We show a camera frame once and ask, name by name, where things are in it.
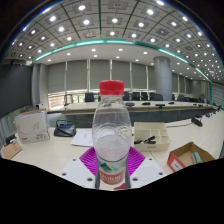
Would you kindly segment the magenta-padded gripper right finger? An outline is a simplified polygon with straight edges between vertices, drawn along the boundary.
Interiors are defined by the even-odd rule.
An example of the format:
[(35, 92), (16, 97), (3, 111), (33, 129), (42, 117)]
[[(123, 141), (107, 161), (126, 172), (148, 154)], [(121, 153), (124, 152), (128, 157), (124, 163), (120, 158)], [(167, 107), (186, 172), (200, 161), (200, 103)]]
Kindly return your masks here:
[(145, 157), (131, 147), (127, 157), (126, 188), (140, 188), (165, 177), (166, 173), (153, 157)]

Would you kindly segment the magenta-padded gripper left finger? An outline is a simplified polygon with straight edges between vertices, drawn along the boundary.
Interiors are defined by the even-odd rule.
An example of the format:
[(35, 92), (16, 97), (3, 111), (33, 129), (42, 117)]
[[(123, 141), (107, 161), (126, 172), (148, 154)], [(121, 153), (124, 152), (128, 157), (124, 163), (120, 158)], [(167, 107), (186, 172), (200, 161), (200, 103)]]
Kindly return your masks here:
[(94, 148), (91, 147), (79, 158), (70, 160), (60, 176), (78, 186), (95, 189), (97, 173), (97, 158)]

